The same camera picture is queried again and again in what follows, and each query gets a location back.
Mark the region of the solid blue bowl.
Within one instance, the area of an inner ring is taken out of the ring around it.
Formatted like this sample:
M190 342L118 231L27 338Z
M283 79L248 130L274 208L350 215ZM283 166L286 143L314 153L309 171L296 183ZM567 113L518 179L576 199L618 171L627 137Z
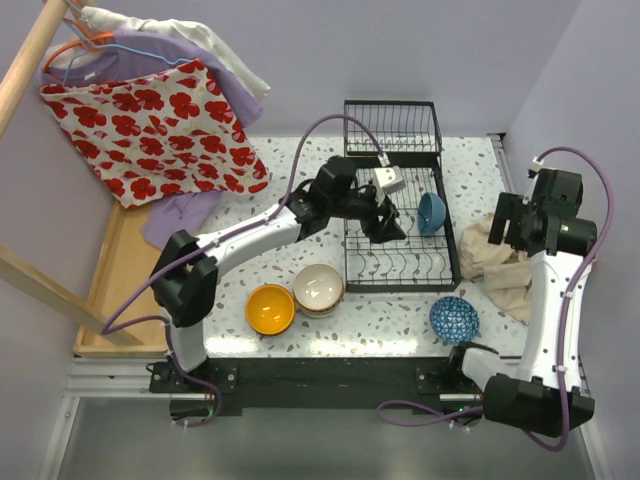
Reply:
M425 193L418 205L417 225L421 235L428 236L437 233L444 225L447 210L439 195Z

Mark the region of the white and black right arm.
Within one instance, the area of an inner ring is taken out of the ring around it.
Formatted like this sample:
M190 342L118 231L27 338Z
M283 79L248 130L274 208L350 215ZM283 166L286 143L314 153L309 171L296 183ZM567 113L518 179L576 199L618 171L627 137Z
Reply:
M489 347L455 346L445 379L459 393L483 393L486 419L527 433L560 438L590 420L594 400L580 392L578 336L594 222L578 218L580 175L541 169L526 195L502 193L488 235L527 254L532 267L531 320L519 365Z

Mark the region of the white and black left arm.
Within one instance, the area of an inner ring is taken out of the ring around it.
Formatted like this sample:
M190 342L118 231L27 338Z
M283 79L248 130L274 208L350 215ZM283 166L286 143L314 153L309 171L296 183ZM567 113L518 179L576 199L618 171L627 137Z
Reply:
M333 218L358 221L373 244L405 239L390 198L405 181L399 167L386 157L380 161L370 180L360 184L355 159L333 156L314 178L249 220L202 237L184 230L170 237L150 281L156 303L169 316L167 345L175 357L171 378L177 386L196 392L206 383L201 323L214 307L220 280L236 267L315 235Z

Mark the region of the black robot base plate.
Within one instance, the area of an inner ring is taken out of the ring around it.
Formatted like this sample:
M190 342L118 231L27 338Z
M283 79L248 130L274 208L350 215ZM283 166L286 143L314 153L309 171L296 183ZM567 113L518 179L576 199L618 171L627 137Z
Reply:
M248 409L410 408L481 416L482 395L445 369L443 357L216 358L181 375L170 359L149 363L149 390L170 399L174 420L240 416Z

